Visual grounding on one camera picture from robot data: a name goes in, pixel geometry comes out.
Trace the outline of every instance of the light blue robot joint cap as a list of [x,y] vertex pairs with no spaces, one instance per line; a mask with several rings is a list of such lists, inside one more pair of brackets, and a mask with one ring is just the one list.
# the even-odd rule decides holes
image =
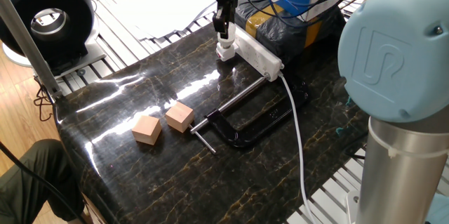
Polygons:
[[427,118],[449,105],[449,0],[367,0],[338,51],[352,100],[389,122]]

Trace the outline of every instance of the white paper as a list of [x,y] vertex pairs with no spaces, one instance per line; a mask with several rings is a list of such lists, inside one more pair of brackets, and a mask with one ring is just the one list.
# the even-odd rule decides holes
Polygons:
[[125,0],[114,11],[122,22],[136,26],[147,38],[182,31],[195,19],[213,11],[215,0]]

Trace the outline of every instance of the metal pole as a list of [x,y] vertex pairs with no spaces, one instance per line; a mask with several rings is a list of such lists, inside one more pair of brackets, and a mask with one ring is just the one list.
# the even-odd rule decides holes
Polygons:
[[423,224],[449,151],[449,109],[410,124],[370,118],[356,224]]
[[216,154],[217,152],[213,149],[212,146],[199,134],[198,132],[195,132],[196,136],[204,143],[204,145],[212,152],[212,154]]
[[31,35],[29,35],[27,28],[20,19],[11,0],[0,0],[0,17],[9,28],[9,31],[19,44],[25,56],[27,56],[34,71],[41,80],[41,83],[47,88],[50,95],[54,98],[62,96],[62,91],[56,82],[55,77],[51,73],[50,68],[31,38]]
[[[234,103],[237,103],[241,99],[245,98],[249,93],[252,93],[255,89],[257,89],[259,86],[261,86],[266,77],[261,77],[258,80],[256,80],[254,83],[252,83],[250,86],[246,87],[242,92],[237,94],[235,97],[231,98],[230,101],[226,102],[224,105],[218,108],[220,112],[226,111],[228,108],[230,108]],[[205,125],[209,124],[209,121],[207,119],[203,119],[198,125],[196,125],[192,130],[190,130],[191,134],[196,133],[197,131],[201,130]]]

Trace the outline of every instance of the wooden floor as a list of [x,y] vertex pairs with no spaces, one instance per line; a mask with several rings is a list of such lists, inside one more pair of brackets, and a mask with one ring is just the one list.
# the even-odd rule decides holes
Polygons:
[[[32,70],[12,63],[1,49],[0,42],[0,141],[16,157],[21,157],[38,140],[60,139],[53,118],[46,122],[39,120],[39,108],[33,104],[38,90]],[[42,111],[46,118],[52,112],[51,106],[44,106]],[[12,165],[0,152],[0,175]],[[56,217],[45,203],[34,223],[66,222]]]

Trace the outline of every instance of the robot logo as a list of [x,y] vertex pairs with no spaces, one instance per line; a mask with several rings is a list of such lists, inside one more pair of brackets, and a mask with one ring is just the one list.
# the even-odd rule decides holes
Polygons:
[[361,31],[352,76],[371,91],[394,102],[406,79],[404,55],[411,45],[383,33],[366,28]]

